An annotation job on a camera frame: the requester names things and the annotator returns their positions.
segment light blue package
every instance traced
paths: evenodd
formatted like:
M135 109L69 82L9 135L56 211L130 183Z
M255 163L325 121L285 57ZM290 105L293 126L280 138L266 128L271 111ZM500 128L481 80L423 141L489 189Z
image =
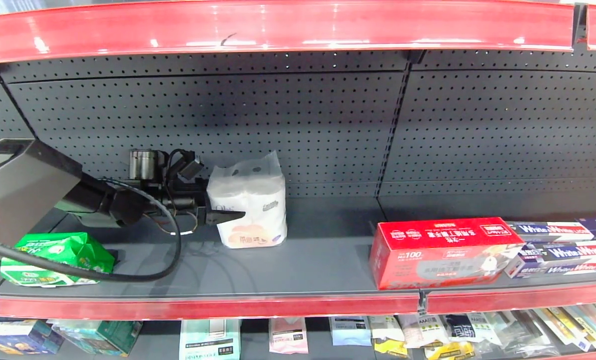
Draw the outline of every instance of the light blue package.
M334 346L363 346L371 345L371 329L366 316L332 316L329 317L331 337Z
M179 360L239 360L240 320L182 320Z

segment white plastic packaging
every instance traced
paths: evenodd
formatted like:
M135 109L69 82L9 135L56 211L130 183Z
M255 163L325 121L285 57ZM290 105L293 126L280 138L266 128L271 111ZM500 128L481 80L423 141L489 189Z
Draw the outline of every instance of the white plastic packaging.
M287 237L286 190L276 152L229 168L214 167L207 194L213 210L247 213L243 218L218 224L225 246L276 246Z

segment black cable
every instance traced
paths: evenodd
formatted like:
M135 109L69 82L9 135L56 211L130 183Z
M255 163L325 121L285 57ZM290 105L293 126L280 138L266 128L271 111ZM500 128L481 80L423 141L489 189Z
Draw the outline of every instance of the black cable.
M145 198L147 198L147 200L151 201L154 205L156 205L156 207L162 210L163 214L165 214L169 221L171 221L177 234L176 252L174 254L174 259L171 261L171 264L169 264L169 266L166 269L164 269L161 272L154 274L152 273L149 275L129 275L125 273L104 273L93 270L90 271L89 269L82 269L66 264L60 264L58 262L54 262L43 257L31 255L29 253L16 250L1 243L0 256L4 258L7 257L17 262L29 264L42 269L47 269L49 271L59 272L61 274L70 276L78 276L79 278L91 280L119 281L123 283L145 283L149 281L162 279L168 274L171 274L180 262L180 255L182 253L182 235L180 235L180 227L178 226L178 223L171 214L171 212L169 212L169 210L167 210L167 208L160 201L156 200L153 196L145 193L140 189L136 189L135 187L131 187L128 184L125 184L124 182L120 182L111 178L100 178L100 180L102 182L123 187L125 189L128 189L129 191L133 191L135 193L140 194L141 196L144 196Z

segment red paper towel box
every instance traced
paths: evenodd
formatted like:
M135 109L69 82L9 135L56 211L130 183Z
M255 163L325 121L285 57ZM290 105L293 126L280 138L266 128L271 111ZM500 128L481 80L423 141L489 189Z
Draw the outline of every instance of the red paper towel box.
M523 245L497 217L381 222L369 265L380 290L488 283Z

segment green package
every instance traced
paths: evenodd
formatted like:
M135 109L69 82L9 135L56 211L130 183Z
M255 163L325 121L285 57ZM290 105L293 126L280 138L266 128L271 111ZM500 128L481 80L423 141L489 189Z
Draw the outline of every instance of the green package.
M27 234L15 248L53 262L104 273L110 273L115 262L113 256L86 232ZM65 287L98 283L97 280L48 271L6 257L0 263L0 275L23 287Z

